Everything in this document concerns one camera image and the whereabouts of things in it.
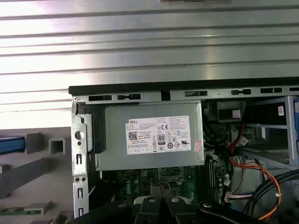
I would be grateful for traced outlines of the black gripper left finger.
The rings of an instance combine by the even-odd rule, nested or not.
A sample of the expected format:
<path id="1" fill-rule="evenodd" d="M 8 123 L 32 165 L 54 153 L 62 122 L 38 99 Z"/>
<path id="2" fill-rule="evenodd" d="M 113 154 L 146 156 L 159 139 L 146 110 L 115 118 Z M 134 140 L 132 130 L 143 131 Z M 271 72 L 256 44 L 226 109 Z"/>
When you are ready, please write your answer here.
<path id="1" fill-rule="evenodd" d="M 161 197 L 151 193 L 135 199 L 133 205 L 116 200 L 100 206 L 71 221 L 69 224 L 158 224 L 160 223 Z"/>

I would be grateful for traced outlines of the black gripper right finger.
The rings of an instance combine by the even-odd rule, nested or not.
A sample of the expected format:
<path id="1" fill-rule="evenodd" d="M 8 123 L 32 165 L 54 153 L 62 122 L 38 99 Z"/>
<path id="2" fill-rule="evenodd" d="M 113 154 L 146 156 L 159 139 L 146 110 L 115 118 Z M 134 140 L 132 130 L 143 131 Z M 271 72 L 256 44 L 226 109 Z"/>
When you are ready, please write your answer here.
<path id="1" fill-rule="evenodd" d="M 170 224 L 256 224 L 257 219 L 227 205 L 200 201 L 195 187 L 163 184 L 163 209 Z"/>

